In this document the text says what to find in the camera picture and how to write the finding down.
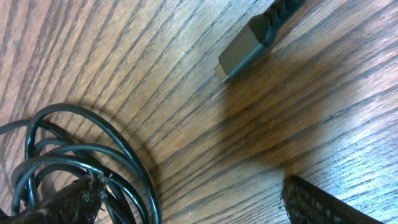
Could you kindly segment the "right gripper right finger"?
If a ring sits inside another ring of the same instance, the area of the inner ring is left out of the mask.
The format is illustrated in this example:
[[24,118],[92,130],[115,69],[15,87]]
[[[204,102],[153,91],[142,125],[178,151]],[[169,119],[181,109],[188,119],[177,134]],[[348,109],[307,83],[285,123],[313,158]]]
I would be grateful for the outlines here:
[[381,224],[297,175],[284,180],[282,200],[291,224]]

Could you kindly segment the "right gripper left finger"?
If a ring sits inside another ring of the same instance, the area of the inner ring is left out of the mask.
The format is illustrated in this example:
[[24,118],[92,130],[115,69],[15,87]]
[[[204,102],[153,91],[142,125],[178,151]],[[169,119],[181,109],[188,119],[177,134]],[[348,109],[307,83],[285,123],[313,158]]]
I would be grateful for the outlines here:
[[106,198],[104,180],[87,176],[74,180],[52,197],[13,216],[1,212],[1,224],[94,223]]

